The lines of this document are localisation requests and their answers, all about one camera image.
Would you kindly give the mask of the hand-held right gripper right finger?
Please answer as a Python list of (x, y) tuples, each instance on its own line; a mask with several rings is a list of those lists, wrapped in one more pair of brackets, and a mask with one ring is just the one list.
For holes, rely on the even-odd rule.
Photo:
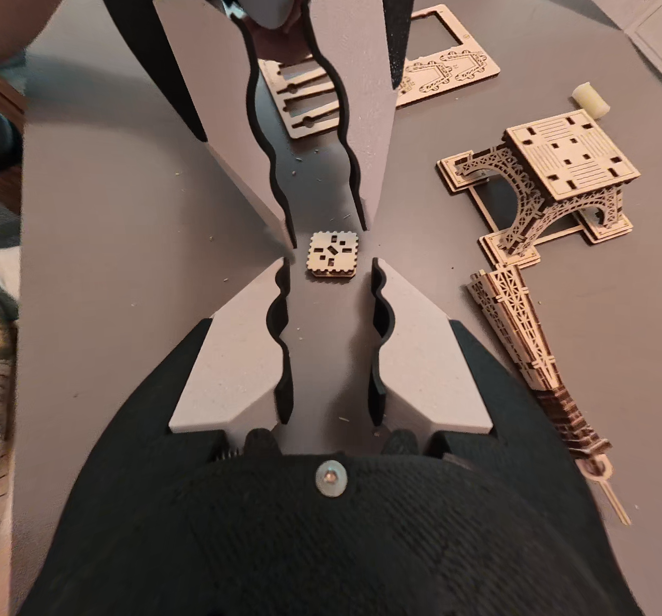
[(371, 265), (373, 326), (368, 409), (376, 427), (489, 433), (492, 419), (445, 312), (382, 258)]

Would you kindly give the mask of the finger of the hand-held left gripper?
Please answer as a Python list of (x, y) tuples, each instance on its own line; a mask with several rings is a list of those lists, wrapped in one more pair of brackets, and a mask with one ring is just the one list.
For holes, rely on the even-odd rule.
[(263, 222), (289, 249), (297, 246), (276, 154), (259, 124), (260, 70), (243, 22), (205, 0), (154, 0), (213, 157)]
[(383, 0), (310, 0), (304, 5), (304, 30), (314, 58), (335, 86), (350, 190), (363, 230), (369, 230), (379, 206), (396, 105)]

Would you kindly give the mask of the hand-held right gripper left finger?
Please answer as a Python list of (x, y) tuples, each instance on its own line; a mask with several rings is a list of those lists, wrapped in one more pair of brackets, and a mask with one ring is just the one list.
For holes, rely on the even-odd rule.
[(281, 334), (289, 292), (289, 260), (280, 258), (214, 313), (171, 432), (247, 433), (288, 423), (293, 376)]

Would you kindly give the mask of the wooden tower model spire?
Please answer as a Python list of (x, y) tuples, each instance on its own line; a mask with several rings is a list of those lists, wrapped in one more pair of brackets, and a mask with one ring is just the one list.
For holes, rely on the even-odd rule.
[(586, 421), (567, 390), (520, 268), (474, 273), (467, 288), (580, 473), (600, 486), (620, 521), (630, 526), (632, 520), (610, 484), (614, 467), (607, 453), (612, 445)]

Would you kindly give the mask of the small toothed wooden square plate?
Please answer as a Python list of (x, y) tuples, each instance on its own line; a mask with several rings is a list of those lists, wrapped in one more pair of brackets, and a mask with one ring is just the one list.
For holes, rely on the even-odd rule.
[(310, 239), (307, 269), (357, 269), (358, 235), (355, 232), (320, 231)]

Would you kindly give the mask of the grey desk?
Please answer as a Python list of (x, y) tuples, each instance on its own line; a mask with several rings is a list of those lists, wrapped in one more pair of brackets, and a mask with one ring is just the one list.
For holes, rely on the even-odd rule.
[[(524, 270), (564, 382), (611, 440), (612, 485), (632, 518), (604, 521), (646, 615), (661, 614), (661, 76), (589, 0), (446, 4), (501, 67), (492, 80), (399, 109), (378, 214), (350, 281), (311, 279), (308, 240), (330, 221), (360, 231), (333, 133), (290, 144), (259, 83), (261, 127), (299, 236), (287, 299), (294, 453), (379, 448), (367, 409), (371, 258), (379, 256), (504, 365), (464, 285), (488, 269), (484, 224), (435, 163), (509, 126), (572, 108), (590, 82), (601, 126), (641, 177), (624, 189), (633, 232), (542, 245)], [(70, 489), (116, 411), (203, 318), (281, 245), (127, 49), (101, 0), (65, 0), (28, 53), (19, 383), (9, 612), (40, 570)]]

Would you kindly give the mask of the person's left hand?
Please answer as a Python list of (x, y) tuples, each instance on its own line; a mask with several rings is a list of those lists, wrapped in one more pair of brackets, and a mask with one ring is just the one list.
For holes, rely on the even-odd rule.
[(294, 3), (285, 23), (280, 27), (268, 29), (257, 25), (252, 34), (256, 54), (262, 60), (291, 66), (311, 54), (304, 30), (301, 2)]

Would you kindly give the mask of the laser-cut wooden parts sheet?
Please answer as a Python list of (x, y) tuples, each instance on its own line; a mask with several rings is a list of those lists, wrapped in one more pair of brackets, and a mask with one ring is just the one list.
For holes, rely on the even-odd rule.
[[(501, 68), (461, 24), (439, 4), (412, 14), (418, 21), (434, 17), (457, 41), (450, 49), (404, 61), (396, 107), (406, 107), (496, 77)], [(339, 124), (340, 103), (334, 83), (312, 55), (291, 66), (259, 60), (263, 79), (289, 138), (298, 140), (332, 131)]]

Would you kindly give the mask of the wooden tower model base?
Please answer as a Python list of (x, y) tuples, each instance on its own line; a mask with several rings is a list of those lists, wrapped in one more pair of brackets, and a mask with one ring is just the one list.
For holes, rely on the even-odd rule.
[[(496, 146), (445, 157), (436, 169), (451, 193), (470, 192), (492, 230), (478, 242), (494, 268), (533, 266), (539, 244), (576, 231), (593, 245), (633, 231), (623, 188), (640, 173), (584, 109), (511, 126)], [(494, 176), (516, 197), (503, 230), (476, 192)]]

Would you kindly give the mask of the white wax cylinder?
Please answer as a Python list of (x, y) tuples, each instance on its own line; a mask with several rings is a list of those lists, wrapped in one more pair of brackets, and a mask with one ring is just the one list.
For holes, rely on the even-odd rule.
[(594, 120), (599, 120), (610, 111), (610, 106), (590, 82), (575, 87), (571, 97)]

